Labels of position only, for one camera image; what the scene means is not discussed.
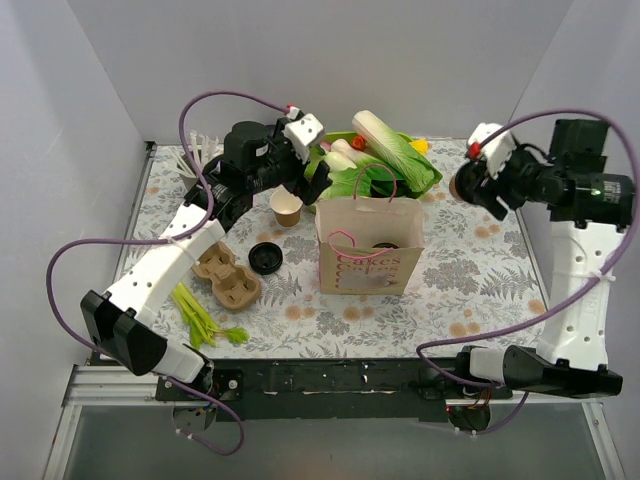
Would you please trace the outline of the brown paper cup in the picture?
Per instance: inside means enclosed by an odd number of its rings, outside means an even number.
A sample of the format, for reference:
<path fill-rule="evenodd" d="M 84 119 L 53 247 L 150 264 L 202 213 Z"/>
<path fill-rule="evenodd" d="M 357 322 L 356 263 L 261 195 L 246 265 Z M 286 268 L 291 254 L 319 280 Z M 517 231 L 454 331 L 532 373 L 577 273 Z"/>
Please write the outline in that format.
<path fill-rule="evenodd" d="M 272 193 L 269 205 L 280 226 L 289 228 L 300 221 L 303 202 L 283 186 Z"/>
<path fill-rule="evenodd" d="M 449 182 L 449 192 L 450 192 L 451 196 L 452 196 L 454 199 L 456 199 L 457 201 L 461 201 L 461 200 L 462 200 L 461 196 L 459 195 L 459 193 L 458 193 L 458 191 L 457 191 L 457 187 L 456 187 L 456 179 L 455 179 L 454 177 L 452 177 L 452 178 L 450 179 L 450 182 Z"/>

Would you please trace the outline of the black plastic cup lid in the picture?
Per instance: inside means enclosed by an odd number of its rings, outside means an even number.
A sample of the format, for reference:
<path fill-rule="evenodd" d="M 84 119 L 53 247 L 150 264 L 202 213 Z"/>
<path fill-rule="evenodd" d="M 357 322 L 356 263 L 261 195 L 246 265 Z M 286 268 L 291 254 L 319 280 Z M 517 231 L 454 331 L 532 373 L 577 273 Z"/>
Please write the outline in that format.
<path fill-rule="evenodd" d="M 484 162 L 470 161 L 463 164 L 454 175 L 456 187 L 462 200 L 466 203 L 482 206 L 479 195 L 483 193 L 481 186 L 486 178 L 487 168 Z"/>

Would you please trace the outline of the bok choy middle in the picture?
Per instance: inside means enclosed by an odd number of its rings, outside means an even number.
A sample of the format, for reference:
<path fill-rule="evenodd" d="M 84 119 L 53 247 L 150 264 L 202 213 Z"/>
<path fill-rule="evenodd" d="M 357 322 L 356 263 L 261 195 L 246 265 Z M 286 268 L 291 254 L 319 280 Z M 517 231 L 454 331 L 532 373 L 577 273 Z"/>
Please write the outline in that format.
<path fill-rule="evenodd" d="M 350 169 L 366 169 L 365 174 L 374 181 L 398 182 L 404 176 L 382 160 L 353 148 L 345 139 L 338 139 L 333 143 L 322 142 L 322 159 L 329 166 L 331 172 L 341 172 Z"/>

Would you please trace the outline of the aluminium frame rail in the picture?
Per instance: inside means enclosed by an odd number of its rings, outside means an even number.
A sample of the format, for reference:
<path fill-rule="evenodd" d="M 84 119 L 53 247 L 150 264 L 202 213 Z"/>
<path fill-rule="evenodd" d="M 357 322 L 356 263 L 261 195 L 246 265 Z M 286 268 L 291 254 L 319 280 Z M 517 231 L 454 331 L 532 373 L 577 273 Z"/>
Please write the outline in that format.
<path fill-rule="evenodd" d="M 124 367 L 118 366 L 76 366 L 67 385 L 63 406 L 142 406 L 171 405 L 186 407 L 204 406 L 188 396 L 187 400 L 158 400 L 158 377 L 144 375 L 136 377 Z M 514 405 L 523 397 L 522 392 L 512 394 L 511 398 L 495 399 L 489 405 Z M 527 404 L 589 404 L 601 403 L 598 399 L 568 399 L 561 397 L 529 394 Z"/>

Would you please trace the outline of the napa cabbage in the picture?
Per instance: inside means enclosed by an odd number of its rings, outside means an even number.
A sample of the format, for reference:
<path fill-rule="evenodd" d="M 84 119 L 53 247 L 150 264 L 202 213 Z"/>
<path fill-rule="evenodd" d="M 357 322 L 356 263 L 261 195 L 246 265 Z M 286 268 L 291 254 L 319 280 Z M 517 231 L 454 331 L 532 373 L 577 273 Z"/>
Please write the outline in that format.
<path fill-rule="evenodd" d="M 425 193 L 441 181 L 442 174 L 427 158 L 371 111 L 357 112 L 352 125 L 371 150 L 404 176 L 411 191 Z"/>

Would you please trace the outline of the grey straw holder cup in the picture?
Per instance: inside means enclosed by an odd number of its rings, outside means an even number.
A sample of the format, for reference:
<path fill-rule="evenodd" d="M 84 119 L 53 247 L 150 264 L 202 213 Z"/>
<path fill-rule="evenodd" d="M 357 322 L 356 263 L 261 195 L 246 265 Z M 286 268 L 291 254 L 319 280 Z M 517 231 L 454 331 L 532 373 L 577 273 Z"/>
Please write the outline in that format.
<path fill-rule="evenodd" d="M 199 183 L 198 177 L 191 171 L 180 172 L 179 176 L 187 191 L 189 191 L 193 186 Z"/>

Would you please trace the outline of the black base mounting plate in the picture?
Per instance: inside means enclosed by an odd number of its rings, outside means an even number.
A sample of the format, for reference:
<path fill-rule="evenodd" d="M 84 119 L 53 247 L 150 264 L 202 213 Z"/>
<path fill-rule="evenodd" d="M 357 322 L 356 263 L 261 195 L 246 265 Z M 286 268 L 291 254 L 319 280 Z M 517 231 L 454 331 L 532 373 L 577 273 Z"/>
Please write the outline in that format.
<path fill-rule="evenodd" d="M 215 363 L 212 396 L 243 420 L 445 422 L 449 400 L 481 408 L 512 393 L 458 385 L 418 358 L 225 359 Z"/>

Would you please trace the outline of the green plastic vegetable tray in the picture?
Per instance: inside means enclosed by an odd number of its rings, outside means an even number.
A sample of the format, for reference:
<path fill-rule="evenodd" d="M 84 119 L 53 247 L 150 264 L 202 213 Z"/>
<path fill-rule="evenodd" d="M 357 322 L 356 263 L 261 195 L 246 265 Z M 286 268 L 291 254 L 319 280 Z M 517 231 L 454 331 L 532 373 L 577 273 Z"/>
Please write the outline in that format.
<path fill-rule="evenodd" d="M 400 133 L 385 134 L 380 142 L 355 132 L 330 133 L 311 150 L 304 175 L 312 178 L 321 162 L 329 166 L 332 184 L 322 200 L 354 194 L 417 199 L 442 179 L 425 157 L 427 149 L 426 141 Z"/>

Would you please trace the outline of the yellow vegetable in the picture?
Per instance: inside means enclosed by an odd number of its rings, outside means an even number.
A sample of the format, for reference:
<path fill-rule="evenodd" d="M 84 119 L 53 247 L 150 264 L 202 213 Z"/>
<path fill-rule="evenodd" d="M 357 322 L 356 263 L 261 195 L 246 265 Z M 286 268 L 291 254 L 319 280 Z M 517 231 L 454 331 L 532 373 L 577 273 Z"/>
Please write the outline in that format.
<path fill-rule="evenodd" d="M 429 143 L 425 139 L 413 140 L 410 142 L 410 146 L 423 156 L 425 156 L 429 150 Z"/>

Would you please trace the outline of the bok choy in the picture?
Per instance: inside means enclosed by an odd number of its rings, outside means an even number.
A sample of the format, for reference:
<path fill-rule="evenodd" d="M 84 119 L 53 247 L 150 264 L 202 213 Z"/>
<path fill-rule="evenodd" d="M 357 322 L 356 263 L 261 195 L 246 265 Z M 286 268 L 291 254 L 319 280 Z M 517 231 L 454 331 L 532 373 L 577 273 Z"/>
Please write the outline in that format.
<path fill-rule="evenodd" d="M 346 169 L 330 172 L 328 178 L 331 185 L 319 196 L 320 200 L 328 200 L 335 197 L 369 197 L 371 179 L 365 173 L 360 174 L 358 169 Z"/>
<path fill-rule="evenodd" d="M 353 148 L 345 139 L 338 139 L 333 143 L 322 142 L 322 159 L 329 166 L 331 172 L 341 172 L 350 169 L 366 169 L 365 174 L 374 181 L 398 182 L 404 176 L 382 160 Z"/>

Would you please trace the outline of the pink paper cake bag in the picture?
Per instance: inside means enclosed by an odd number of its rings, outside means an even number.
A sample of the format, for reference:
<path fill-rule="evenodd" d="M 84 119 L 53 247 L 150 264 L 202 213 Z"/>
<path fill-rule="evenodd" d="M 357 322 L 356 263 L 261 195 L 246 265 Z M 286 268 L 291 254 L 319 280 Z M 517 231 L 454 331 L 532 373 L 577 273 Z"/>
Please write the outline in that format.
<path fill-rule="evenodd" d="M 329 295 L 401 295 L 425 247 L 420 201 L 353 195 L 316 204 L 319 289 Z M 373 249 L 391 242 L 398 249 Z"/>

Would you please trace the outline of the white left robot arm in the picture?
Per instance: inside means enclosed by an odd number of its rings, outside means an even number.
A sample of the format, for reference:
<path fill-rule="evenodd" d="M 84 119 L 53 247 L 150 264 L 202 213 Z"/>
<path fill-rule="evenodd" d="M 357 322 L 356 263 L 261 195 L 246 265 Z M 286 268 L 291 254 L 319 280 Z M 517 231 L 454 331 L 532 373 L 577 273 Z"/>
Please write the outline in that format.
<path fill-rule="evenodd" d="M 324 136 L 311 114 L 281 118 L 274 129 L 254 121 L 235 124 L 222 154 L 206 165 L 204 183 L 188 191 L 162 233 L 162 245 L 148 250 L 104 293 L 89 291 L 82 299 L 93 343 L 137 376 L 173 377 L 188 398 L 205 398 L 213 386 L 206 358 L 151 326 L 187 271 L 252 208 L 254 195 L 284 186 L 310 205 L 330 186 L 327 165 L 311 179 L 304 176 L 311 150 Z"/>

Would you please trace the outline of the floral table mat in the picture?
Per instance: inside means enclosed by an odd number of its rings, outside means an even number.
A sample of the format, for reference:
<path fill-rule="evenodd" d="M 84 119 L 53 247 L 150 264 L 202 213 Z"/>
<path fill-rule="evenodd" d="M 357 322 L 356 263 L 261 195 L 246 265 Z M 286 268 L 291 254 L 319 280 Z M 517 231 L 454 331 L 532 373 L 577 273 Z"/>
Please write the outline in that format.
<path fill-rule="evenodd" d="M 205 346 L 213 358 L 411 357 L 439 339 L 441 356 L 458 352 L 458 339 L 516 326 L 545 311 L 546 290 L 515 214 L 496 221 L 453 199 L 441 181 L 422 199 L 425 248 L 400 296 L 324 295 L 319 290 L 315 214 L 280 226 L 261 194 L 226 237 L 238 263 L 270 241 L 283 253 L 280 269 L 262 279 L 256 303 L 241 312 L 222 308 L 210 284 L 193 274 L 183 282 L 225 328 L 249 333 L 239 345 Z"/>

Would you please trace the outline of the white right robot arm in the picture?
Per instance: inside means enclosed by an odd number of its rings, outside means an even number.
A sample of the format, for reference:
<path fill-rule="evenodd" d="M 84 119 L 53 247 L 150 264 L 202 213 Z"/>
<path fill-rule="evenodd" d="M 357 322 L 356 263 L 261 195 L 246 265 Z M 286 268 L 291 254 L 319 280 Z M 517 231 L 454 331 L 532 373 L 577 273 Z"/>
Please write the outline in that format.
<path fill-rule="evenodd" d="M 605 342 L 614 278 L 602 268 L 631 225 L 635 186 L 604 171 L 608 131 L 603 120 L 559 119 L 548 151 L 519 142 L 496 123 L 479 124 L 468 138 L 468 160 L 451 182 L 459 199 L 498 220 L 527 202 L 550 212 L 553 313 L 533 348 L 468 348 L 468 363 L 452 373 L 460 395 L 475 397 L 489 381 L 569 398 L 621 392 L 623 379 L 608 367 Z"/>

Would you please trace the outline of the stack of black lids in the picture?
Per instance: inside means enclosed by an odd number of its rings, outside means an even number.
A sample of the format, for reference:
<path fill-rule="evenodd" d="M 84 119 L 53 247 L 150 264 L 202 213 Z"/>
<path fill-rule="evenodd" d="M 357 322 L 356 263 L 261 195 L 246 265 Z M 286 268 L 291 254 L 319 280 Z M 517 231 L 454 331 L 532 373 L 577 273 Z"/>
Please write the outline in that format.
<path fill-rule="evenodd" d="M 283 263 L 281 248 L 272 242 L 254 245 L 248 254 L 250 268 L 259 275 L 275 273 Z"/>

